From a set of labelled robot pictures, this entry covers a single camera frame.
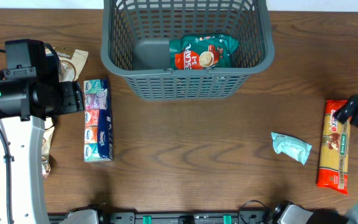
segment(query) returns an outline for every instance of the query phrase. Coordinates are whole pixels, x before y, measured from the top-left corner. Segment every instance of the pasta package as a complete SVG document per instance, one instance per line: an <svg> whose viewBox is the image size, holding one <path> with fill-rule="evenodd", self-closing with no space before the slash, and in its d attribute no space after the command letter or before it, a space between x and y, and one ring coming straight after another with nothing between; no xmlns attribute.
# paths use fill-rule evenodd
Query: pasta package
<svg viewBox="0 0 358 224"><path fill-rule="evenodd" d="M317 186L330 187L347 195L350 119L341 124L334 118L334 113L346 102L347 100L327 101Z"/></svg>

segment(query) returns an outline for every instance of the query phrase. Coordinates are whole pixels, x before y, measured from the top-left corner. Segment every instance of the snack wrapper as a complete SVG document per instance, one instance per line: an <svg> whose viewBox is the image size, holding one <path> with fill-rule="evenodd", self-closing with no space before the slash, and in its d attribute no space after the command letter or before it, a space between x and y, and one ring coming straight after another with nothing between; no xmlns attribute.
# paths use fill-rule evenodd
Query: snack wrapper
<svg viewBox="0 0 358 224"><path fill-rule="evenodd" d="M347 100L327 101L317 186L330 187L347 195L350 119L341 124L334 118L334 113L346 102Z"/></svg>
<svg viewBox="0 0 358 224"><path fill-rule="evenodd" d="M277 154L284 152L303 165L308 160L311 150L311 145L308 143L291 136L277 133L272 133L272 139L273 148Z"/></svg>
<svg viewBox="0 0 358 224"><path fill-rule="evenodd" d="M84 50L71 49L68 47L55 47L54 48L59 59L62 72L59 74L59 81L75 81L80 76L80 73L85 66L88 52ZM46 54L51 54L51 51L45 49ZM46 179L50 173L49 164L49 151L52 142L53 122L51 118L45 121L44 138L42 139L42 176Z"/></svg>

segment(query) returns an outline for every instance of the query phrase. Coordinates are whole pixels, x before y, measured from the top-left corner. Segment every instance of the coffee packet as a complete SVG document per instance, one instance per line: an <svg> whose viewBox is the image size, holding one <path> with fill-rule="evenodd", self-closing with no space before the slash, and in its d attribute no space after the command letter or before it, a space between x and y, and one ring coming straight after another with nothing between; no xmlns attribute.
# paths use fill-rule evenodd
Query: coffee packet
<svg viewBox="0 0 358 224"><path fill-rule="evenodd" d="M88 52L84 50L73 49L69 47L55 47L53 48L60 59L60 67L62 69L59 74L59 81L75 81L82 69L84 68L86 59L88 58Z"/></svg>
<svg viewBox="0 0 358 224"><path fill-rule="evenodd" d="M169 41L171 68L179 70L230 68L239 41L226 34L186 35Z"/></svg>
<svg viewBox="0 0 358 224"><path fill-rule="evenodd" d="M59 81L75 81L80 76L84 68L88 52L84 50L72 49L69 47L55 47L54 48L60 59L61 73L59 74ZM51 51L45 49L46 54L52 54ZM45 120L45 132L42 139L42 176L46 179L50 173L49 151L52 142L53 131L55 130L51 118Z"/></svg>

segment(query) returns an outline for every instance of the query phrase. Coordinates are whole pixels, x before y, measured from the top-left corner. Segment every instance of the light blue wrapper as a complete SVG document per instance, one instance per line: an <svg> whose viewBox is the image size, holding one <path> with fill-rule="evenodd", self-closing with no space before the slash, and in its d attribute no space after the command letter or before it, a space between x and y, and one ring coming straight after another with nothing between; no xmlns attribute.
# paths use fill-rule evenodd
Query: light blue wrapper
<svg viewBox="0 0 358 224"><path fill-rule="evenodd" d="M309 158L311 145L297 138L284 134L272 133L274 151L279 154L284 152L303 165Z"/></svg>
<svg viewBox="0 0 358 224"><path fill-rule="evenodd" d="M103 162L110 161L110 158L102 158L98 151L98 144L85 144L84 146L84 161L85 162Z"/></svg>
<svg viewBox="0 0 358 224"><path fill-rule="evenodd" d="M84 81L84 94L97 93L100 90L104 90L101 86L100 80L87 80Z"/></svg>

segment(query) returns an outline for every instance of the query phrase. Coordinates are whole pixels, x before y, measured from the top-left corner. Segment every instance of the pocket tissue pack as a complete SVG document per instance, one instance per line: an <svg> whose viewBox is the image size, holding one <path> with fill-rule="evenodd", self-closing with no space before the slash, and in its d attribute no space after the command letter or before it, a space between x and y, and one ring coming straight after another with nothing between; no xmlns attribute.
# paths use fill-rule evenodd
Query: pocket tissue pack
<svg viewBox="0 0 358 224"><path fill-rule="evenodd" d="M84 81L85 162L112 160L112 113L107 79Z"/></svg>

